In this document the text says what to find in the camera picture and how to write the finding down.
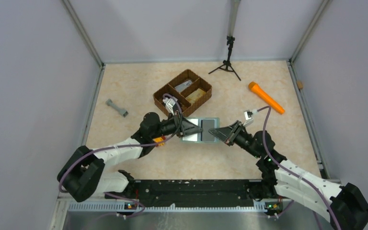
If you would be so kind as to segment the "dark grey credit card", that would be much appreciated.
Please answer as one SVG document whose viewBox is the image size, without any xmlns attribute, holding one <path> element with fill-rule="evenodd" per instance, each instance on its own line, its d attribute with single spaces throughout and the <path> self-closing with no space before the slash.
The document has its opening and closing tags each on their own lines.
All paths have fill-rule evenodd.
<svg viewBox="0 0 368 230">
<path fill-rule="evenodd" d="M 214 142 L 215 137 L 209 133 L 209 130 L 215 127 L 215 120 L 214 119 L 203 119 L 201 121 L 201 127 L 203 129 L 203 132 L 201 134 L 201 141 L 202 142 Z"/>
</svg>

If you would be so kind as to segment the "brown wicker divided basket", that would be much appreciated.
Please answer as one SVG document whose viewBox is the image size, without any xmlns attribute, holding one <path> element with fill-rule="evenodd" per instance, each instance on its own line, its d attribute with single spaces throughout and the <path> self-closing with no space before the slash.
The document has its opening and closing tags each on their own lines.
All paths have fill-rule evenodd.
<svg viewBox="0 0 368 230">
<path fill-rule="evenodd" d="M 181 93 L 177 92 L 175 90 L 175 86 L 178 84 L 186 81 L 186 80 L 192 80 L 193 83 L 184 91 Z M 186 97 L 195 91 L 196 89 L 201 88 L 206 92 L 206 94 L 201 97 L 198 101 L 196 101 L 194 104 L 190 104 Z M 198 108 L 200 108 L 204 103 L 206 103 L 212 96 L 212 85 L 208 83 L 205 79 L 194 73 L 190 69 L 186 69 L 183 72 L 181 72 L 179 75 L 177 75 L 175 78 L 170 80 L 167 84 L 162 86 L 160 89 L 158 89 L 153 94 L 153 100 L 155 105 L 165 114 L 168 114 L 168 111 L 164 107 L 164 103 L 162 102 L 163 95 L 165 93 L 168 93 L 172 96 L 174 96 L 178 103 L 181 106 L 183 115 L 186 117 L 189 117 L 191 114 L 193 114 Z"/>
</svg>

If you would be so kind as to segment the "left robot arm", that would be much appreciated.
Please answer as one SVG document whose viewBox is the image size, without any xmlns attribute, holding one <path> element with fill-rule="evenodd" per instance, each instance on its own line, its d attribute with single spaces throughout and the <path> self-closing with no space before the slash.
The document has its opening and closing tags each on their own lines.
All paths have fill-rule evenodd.
<svg viewBox="0 0 368 230">
<path fill-rule="evenodd" d="M 108 168 L 142 158 L 175 136 L 186 137 L 203 131 L 184 117 L 175 97 L 164 94 L 164 98 L 174 101 L 173 112 L 167 119 L 161 120 L 157 113 L 149 112 L 144 115 L 139 129 L 122 142 L 98 149 L 78 147 L 58 173 L 59 191 L 71 195 L 77 202 L 95 193 L 115 192 L 123 198 L 131 197 L 135 186 L 129 181 L 129 174 L 120 171 L 106 177 L 103 173 Z"/>
</svg>

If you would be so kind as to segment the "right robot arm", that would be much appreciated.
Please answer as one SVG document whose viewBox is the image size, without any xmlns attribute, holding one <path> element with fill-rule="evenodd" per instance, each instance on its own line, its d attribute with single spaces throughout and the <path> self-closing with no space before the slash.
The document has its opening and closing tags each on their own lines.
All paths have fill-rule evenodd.
<svg viewBox="0 0 368 230">
<path fill-rule="evenodd" d="M 262 173 L 262 192 L 267 197 L 289 198 L 327 220 L 335 230 L 362 230 L 368 224 L 368 202 L 360 189 L 352 184 L 340 185 L 320 178 L 297 166 L 275 150 L 275 143 L 266 130 L 254 135 L 245 124 L 212 128 L 209 133 L 227 146 L 237 145 L 258 159 Z"/>
</svg>

